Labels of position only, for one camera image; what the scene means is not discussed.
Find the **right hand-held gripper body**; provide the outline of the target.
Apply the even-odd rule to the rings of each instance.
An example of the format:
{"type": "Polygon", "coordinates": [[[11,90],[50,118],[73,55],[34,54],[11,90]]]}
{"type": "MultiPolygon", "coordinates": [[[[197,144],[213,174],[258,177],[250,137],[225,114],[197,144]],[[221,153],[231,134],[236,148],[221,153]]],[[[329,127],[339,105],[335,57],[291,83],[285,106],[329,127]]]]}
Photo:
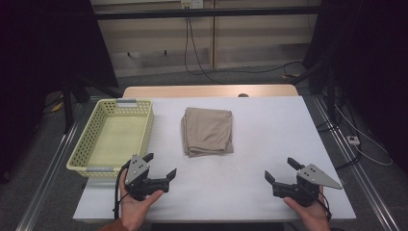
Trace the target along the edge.
{"type": "Polygon", "coordinates": [[[320,186],[341,190],[343,186],[313,164],[303,165],[296,171],[296,183],[284,184],[276,182],[272,185],[273,195],[290,197],[303,207],[309,207],[319,199],[320,186]]]}

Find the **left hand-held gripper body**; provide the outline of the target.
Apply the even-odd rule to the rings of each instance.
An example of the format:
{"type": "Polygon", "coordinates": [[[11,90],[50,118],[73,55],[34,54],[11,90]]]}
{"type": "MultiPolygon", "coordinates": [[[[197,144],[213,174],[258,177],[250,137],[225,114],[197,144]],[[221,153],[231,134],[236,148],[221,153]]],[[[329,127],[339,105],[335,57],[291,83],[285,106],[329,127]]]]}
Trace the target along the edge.
{"type": "Polygon", "coordinates": [[[150,179],[148,177],[150,165],[135,154],[130,160],[125,179],[125,190],[137,201],[143,201],[155,191],[169,191],[169,181],[166,178],[150,179]]]}

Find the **yellow plastic basket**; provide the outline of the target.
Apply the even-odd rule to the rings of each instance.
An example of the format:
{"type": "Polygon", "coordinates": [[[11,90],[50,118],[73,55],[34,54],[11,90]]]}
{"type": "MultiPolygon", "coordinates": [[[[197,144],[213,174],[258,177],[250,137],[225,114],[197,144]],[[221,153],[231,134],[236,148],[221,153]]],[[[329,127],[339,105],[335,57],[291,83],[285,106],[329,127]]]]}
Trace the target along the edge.
{"type": "Polygon", "coordinates": [[[134,154],[147,154],[153,121],[150,100],[99,100],[66,168],[83,177],[117,177],[134,154]]]}

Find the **beige cloth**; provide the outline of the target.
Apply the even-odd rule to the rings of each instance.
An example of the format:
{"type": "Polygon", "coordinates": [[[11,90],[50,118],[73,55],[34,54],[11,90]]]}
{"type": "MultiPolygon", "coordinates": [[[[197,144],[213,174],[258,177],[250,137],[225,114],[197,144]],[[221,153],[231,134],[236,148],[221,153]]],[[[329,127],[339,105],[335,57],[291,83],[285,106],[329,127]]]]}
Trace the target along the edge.
{"type": "Polygon", "coordinates": [[[181,119],[185,154],[198,157],[233,153],[232,121],[231,111],[188,107],[181,119]]]}

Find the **person's left hand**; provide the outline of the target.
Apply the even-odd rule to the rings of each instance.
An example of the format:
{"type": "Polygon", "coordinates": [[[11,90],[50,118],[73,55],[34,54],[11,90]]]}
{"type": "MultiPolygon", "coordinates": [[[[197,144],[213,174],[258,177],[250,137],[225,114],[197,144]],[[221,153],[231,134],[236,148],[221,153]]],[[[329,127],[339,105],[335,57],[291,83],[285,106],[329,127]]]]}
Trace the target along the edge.
{"type": "Polygon", "coordinates": [[[147,212],[150,207],[164,194],[163,191],[155,191],[143,201],[137,201],[125,190],[125,179],[127,170],[124,170],[120,175],[120,205],[121,205],[121,220],[124,226],[133,227],[143,224],[147,212]]]}

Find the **person's right hand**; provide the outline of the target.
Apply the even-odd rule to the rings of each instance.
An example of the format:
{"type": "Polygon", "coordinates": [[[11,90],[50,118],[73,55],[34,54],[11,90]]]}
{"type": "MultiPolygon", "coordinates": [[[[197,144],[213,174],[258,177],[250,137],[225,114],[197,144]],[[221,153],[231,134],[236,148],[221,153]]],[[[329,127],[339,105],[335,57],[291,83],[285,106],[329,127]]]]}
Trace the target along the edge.
{"type": "Polygon", "coordinates": [[[298,214],[308,231],[330,231],[326,211],[318,202],[302,207],[290,197],[285,197],[283,201],[298,214]]]}

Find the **white table sheet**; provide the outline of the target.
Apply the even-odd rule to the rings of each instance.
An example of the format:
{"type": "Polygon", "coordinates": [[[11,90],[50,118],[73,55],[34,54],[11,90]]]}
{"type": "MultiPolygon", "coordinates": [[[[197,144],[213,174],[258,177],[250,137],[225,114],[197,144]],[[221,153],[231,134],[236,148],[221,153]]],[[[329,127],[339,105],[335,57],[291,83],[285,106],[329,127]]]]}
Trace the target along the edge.
{"type": "Polygon", "coordinates": [[[297,215],[273,196],[267,172],[292,184],[294,158],[338,176],[300,96],[156,98],[149,152],[149,175],[171,170],[170,189],[149,210],[152,223],[268,222],[297,215]],[[188,107],[228,110],[232,114],[234,151],[190,158],[183,151],[181,118],[188,107]]]}

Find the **black metal stand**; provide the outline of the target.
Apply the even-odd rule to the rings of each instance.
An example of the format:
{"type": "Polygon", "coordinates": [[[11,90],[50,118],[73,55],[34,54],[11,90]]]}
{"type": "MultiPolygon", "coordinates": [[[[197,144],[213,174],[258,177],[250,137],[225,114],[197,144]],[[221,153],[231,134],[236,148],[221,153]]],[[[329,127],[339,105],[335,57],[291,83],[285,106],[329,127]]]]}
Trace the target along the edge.
{"type": "Polygon", "coordinates": [[[112,87],[106,87],[97,81],[91,80],[89,77],[74,75],[73,77],[64,76],[62,79],[62,94],[64,103],[64,133],[73,127],[74,117],[71,96],[74,96],[79,103],[86,103],[90,100],[90,96],[86,90],[86,87],[93,87],[99,91],[102,91],[112,98],[120,98],[122,94],[113,90],[112,87]]]}

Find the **black curtain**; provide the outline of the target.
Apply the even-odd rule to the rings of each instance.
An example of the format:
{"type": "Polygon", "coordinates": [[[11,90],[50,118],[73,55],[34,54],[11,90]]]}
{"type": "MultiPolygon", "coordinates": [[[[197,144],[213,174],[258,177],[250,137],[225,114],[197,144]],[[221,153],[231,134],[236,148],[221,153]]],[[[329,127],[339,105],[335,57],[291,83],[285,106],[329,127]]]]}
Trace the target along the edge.
{"type": "Polygon", "coordinates": [[[74,75],[118,87],[90,0],[0,0],[0,184],[74,75]]]}
{"type": "Polygon", "coordinates": [[[408,0],[319,0],[303,65],[335,77],[390,156],[408,172],[408,0]]]}

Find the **black horizontal bar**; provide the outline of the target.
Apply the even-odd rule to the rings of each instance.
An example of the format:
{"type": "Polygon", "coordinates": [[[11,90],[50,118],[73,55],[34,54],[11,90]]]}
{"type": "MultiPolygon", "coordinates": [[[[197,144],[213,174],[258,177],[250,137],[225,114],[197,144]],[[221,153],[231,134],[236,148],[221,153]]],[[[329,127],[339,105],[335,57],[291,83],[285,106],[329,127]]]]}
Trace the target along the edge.
{"type": "Polygon", "coordinates": [[[298,14],[318,14],[319,11],[320,11],[319,6],[310,6],[310,7],[239,8],[239,9],[116,11],[116,12],[95,12],[94,15],[99,20],[119,20],[119,19],[252,16],[252,15],[298,15],[298,14]]]}

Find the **metal floor rail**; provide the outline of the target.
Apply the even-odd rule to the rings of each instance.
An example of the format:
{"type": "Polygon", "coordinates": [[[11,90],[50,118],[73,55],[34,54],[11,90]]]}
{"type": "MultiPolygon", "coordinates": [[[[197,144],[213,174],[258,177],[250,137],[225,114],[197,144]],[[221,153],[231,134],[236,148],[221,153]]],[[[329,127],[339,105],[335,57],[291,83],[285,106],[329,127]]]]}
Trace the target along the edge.
{"type": "MultiPolygon", "coordinates": [[[[347,161],[351,161],[355,155],[352,151],[351,145],[346,141],[341,129],[332,129],[330,134],[336,142],[336,145],[340,148],[343,157],[347,161]]],[[[391,213],[391,210],[386,205],[378,190],[370,181],[363,167],[359,163],[356,163],[349,167],[349,169],[353,173],[355,181],[358,183],[363,195],[370,205],[371,210],[374,212],[376,219],[381,224],[382,229],[384,231],[401,231],[391,213]]]]}
{"type": "Polygon", "coordinates": [[[15,231],[33,231],[44,203],[51,192],[57,174],[64,163],[64,158],[68,155],[68,150],[73,146],[73,141],[78,137],[79,127],[85,121],[87,111],[89,111],[95,103],[96,100],[91,98],[86,103],[76,103],[73,105],[73,124],[64,132],[51,163],[41,178],[40,184],[35,190],[15,231]]]}

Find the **white wall socket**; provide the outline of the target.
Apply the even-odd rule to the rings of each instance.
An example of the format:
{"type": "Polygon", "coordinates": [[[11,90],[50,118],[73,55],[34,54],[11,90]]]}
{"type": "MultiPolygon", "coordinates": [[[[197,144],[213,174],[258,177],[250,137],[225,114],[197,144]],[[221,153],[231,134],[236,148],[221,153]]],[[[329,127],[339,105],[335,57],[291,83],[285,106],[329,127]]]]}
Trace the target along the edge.
{"type": "Polygon", "coordinates": [[[204,8],[203,0],[180,0],[180,3],[181,3],[181,8],[184,10],[204,8]]]}

